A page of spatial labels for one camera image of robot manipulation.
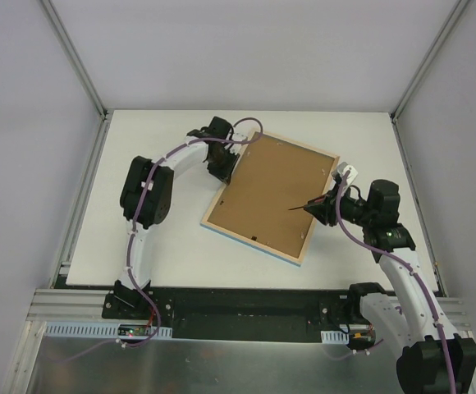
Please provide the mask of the red handled screwdriver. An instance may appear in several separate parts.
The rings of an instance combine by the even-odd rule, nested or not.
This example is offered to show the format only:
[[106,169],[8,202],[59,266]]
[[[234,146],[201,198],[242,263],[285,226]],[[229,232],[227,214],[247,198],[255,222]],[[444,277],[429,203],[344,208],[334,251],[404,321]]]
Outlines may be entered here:
[[289,211],[294,211],[294,210],[297,210],[297,209],[304,209],[305,207],[308,207],[308,206],[311,205],[312,203],[313,203],[313,201],[308,201],[308,202],[306,202],[305,204],[303,204],[303,205],[301,205],[301,206],[289,208],[288,210],[289,210]]

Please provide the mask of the blue wooden picture frame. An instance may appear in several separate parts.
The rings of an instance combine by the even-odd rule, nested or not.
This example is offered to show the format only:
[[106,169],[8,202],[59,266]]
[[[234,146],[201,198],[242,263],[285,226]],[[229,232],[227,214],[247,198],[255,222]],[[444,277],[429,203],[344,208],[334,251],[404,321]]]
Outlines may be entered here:
[[254,133],[256,142],[239,152],[231,184],[216,193],[203,227],[300,266],[315,220],[303,209],[332,183],[339,155],[286,137]]

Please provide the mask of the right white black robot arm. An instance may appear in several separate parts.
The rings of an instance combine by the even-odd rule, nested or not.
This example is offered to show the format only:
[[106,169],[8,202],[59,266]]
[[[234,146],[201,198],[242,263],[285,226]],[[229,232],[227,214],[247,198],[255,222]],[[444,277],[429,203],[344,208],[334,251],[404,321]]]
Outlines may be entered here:
[[398,299],[394,307],[377,283],[350,286],[346,317],[367,320],[396,357],[396,375],[405,393],[466,393],[476,369],[476,343],[464,338],[446,316],[425,282],[416,245],[399,222],[396,183],[376,180],[366,198],[350,196],[347,175],[336,174],[325,195],[310,200],[304,211],[322,224],[355,224],[363,238],[355,244],[371,251]]

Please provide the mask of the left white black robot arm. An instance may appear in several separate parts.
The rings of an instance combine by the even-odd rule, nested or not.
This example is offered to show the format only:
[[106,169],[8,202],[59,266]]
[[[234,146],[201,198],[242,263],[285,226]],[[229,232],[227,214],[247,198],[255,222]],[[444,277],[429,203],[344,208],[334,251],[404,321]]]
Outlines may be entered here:
[[174,180],[193,166],[206,163],[211,176],[230,184],[239,158],[231,151],[233,135],[234,127],[229,121],[214,117],[208,126],[187,133],[184,141],[162,158],[133,158],[120,196],[128,235],[125,266],[109,302],[120,315],[139,319],[153,309],[142,295],[150,283],[144,247],[151,231],[170,211]]

